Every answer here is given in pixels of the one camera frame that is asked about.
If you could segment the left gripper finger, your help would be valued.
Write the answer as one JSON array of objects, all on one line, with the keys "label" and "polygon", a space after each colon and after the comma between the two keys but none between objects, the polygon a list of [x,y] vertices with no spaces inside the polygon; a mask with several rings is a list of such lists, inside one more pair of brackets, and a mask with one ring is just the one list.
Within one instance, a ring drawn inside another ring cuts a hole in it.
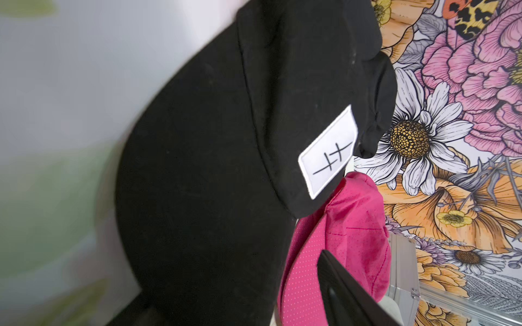
[{"label": "left gripper finger", "polygon": [[321,252],[317,270],[329,325],[386,326],[398,324],[368,295],[331,252],[327,250]]}]

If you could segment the pink cap back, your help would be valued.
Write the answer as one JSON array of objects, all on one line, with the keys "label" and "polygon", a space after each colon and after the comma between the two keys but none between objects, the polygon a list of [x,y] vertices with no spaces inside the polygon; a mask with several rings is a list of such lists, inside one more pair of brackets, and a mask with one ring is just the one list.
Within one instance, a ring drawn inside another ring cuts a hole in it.
[{"label": "pink cap back", "polygon": [[383,197],[363,173],[348,173],[327,202],[296,225],[277,308],[283,325],[327,325],[317,263],[330,251],[376,302],[390,286],[391,249]]}]

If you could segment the black cap with white logo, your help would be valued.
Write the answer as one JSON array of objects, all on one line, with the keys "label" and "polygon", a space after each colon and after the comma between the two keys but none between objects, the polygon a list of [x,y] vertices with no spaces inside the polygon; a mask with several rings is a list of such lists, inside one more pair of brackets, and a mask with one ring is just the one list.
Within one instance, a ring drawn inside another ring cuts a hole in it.
[{"label": "black cap with white logo", "polygon": [[371,158],[397,82],[369,1],[249,1],[137,121],[116,178],[141,293],[113,325],[268,325],[296,222]]}]

